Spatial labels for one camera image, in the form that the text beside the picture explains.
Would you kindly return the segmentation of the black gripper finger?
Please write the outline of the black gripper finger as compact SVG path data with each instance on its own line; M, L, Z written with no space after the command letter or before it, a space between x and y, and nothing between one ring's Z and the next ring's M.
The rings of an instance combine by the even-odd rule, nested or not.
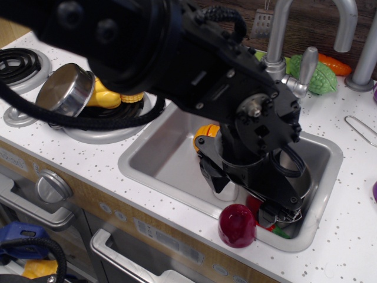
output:
M263 203L257 214L258 222L263 228L270 228L282 220L283 207L277 203Z
M200 159L200 170L201 174L205 178L208 185L213 189L216 193L221 193L224 187L229 183L229 178L218 167L213 161L211 161L208 157L202 157Z

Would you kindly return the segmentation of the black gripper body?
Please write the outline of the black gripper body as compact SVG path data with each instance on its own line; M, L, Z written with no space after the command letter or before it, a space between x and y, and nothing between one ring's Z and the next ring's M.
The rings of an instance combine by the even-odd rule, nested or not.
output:
M205 107L197 114L220 124L214 137L196 138L201 173L215 192L234 182L261 196L264 210L301 209L302 197L289 182L306 171L289 145L300 140L298 103Z

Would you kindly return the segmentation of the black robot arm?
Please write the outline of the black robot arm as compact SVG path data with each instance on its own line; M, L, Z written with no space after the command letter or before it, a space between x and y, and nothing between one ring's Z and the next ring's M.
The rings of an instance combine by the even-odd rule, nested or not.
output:
M300 107L255 51L243 46L246 26L237 11L201 10L193 1L2 1L1 17L85 57L109 90L157 96L154 108L134 119L74 118L36 106L1 84L10 105L60 126L118 130L154 120L171 100L220 124L215 137L194 141L213 190L234 182L260 195L258 221L264 227L300 214L302 199L289 184L305 171L290 147L300 139Z

